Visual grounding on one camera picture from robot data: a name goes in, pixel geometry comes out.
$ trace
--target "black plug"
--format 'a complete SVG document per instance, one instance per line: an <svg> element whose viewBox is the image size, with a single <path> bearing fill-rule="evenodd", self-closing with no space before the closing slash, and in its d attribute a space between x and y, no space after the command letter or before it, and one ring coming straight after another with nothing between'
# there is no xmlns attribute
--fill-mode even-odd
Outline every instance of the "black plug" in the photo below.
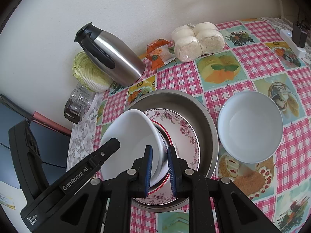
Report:
<svg viewBox="0 0 311 233"><path fill-rule="evenodd" d="M292 40L296 46L304 48L307 41L307 33L298 25L293 24Z"/></svg>

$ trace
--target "pink floral pattern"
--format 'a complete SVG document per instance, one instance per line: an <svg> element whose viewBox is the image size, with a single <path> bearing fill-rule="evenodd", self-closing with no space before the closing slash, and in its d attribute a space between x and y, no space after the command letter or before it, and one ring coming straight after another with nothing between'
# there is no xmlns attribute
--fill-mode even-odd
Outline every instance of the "pink floral pattern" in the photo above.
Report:
<svg viewBox="0 0 311 233"><path fill-rule="evenodd" d="M199 144L198 144L197 137L195 136L194 130L192 129L191 125L181 115L173 111L166 110L166 109L148 110L145 112L145 115L150 120L154 120L158 123L161 123L164 126L164 128L166 127L165 127L165 122L163 122L163 120L169 120L170 123L179 125L180 135L186 137L186 140L183 140L183 143L180 145L184 145L184 143L187 143L186 141L189 141L189 144L187 144L186 147L188 146L188 148L191 150L191 154L190 154L190 157L187 159L187 163L190 168L198 170L199 160L200 160ZM177 152L177 156L179 157L179 151L178 151L176 144L175 144L175 149ZM169 179L158 191L148 195L145 199L135 198L135 200L141 203L144 203L144 204L148 204L148 205L166 204L166 203L174 201L175 199L176 198L174 197L171 191L171 188L170 188Z"/></svg>
<svg viewBox="0 0 311 233"><path fill-rule="evenodd" d="M146 113L146 115L148 116L148 118L150 120L154 120L156 118L160 118L161 121L163 121L164 119L168 119L171 121L171 123L178 123L180 125L180 132L181 134L187 136L189 138L190 144L194 145L194 156L193 156L193 162L190 162L190 166L192 169L197 170L198 167L198 158L199 158L199 149L198 149L198 142L196 141L197 139L195 139L195 135L194 135L194 131L192 129L192 127L190 126L190 124L179 114L175 113L175 112L168 112L168 111L164 111L164 112L160 112L160 111L154 111L154 114L152 114L152 116L149 116L149 113Z"/></svg>

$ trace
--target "metal pot rim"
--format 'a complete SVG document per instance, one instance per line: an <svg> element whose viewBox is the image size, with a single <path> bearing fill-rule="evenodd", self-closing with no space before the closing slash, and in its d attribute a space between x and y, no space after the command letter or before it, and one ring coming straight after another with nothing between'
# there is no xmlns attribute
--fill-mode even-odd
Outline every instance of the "metal pot rim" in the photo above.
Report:
<svg viewBox="0 0 311 233"><path fill-rule="evenodd" d="M161 89L161 90L156 90L153 92L150 92L142 97L140 97L136 102L132 103L128 109L131 109L137 102L143 100L146 97L149 97L150 95L154 95L154 94L162 94L162 93L166 93L166 94L178 94L180 96L183 96L185 98L187 98L188 100L192 101L203 113L203 115L206 117L207 122L209 124L210 130L211 130L211 135L212 135L212 143L213 143L213 152L212 152L212 160L211 160L211 164L209 167L209 170L207 171L207 174L205 177L207 178L211 178L216 166L217 166L217 159L218 159L218 134L217 134L217 129L216 126L214 124L214 121L211 117L211 115L209 114L209 112L207 111L207 109L203 106L203 104L201 104L195 97L184 93L182 91L178 91L178 90L171 90L171 89ZM147 205L144 203L139 203L138 201L132 199L132 204L142 210L145 211L149 211L149 212L169 212L169 211L173 211L176 209L179 209L185 205L187 205L188 199L187 198L180 198L180 199L176 199L170 203L164 204L164 205Z"/></svg>

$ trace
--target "orange snack package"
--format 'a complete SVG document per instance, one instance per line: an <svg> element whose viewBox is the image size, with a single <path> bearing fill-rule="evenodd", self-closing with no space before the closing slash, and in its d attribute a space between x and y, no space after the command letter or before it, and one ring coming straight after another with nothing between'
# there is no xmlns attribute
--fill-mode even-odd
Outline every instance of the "orange snack package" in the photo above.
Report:
<svg viewBox="0 0 311 233"><path fill-rule="evenodd" d="M167 45L168 43L168 41L160 38L153 41L150 45L147 46L148 54L146 58L151 60L152 62L151 71L170 63L173 59L176 58L176 56L169 51Z"/></svg>
<svg viewBox="0 0 311 233"><path fill-rule="evenodd" d="M151 53L153 50L157 49L160 46L167 45L169 42L165 39L159 38L155 41L152 41L149 45L147 45L147 53Z"/></svg>

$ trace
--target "dish stack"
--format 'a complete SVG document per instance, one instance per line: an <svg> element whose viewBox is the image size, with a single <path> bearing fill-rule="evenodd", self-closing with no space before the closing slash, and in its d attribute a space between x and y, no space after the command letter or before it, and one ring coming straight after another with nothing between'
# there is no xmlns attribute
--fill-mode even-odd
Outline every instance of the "dish stack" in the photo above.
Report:
<svg viewBox="0 0 311 233"><path fill-rule="evenodd" d="M158 90L141 97L109 126L100 146L112 137L120 141L120 149L103 164L104 180L130 169L134 160L144 155L146 145L152 146L148 196L133 200L135 206L144 210L171 211L188 203L186 199L176 199L171 191L167 163L170 145L189 168L207 177L216 167L218 137L212 118L198 100L180 91ZM207 150L202 152L201 145Z"/></svg>

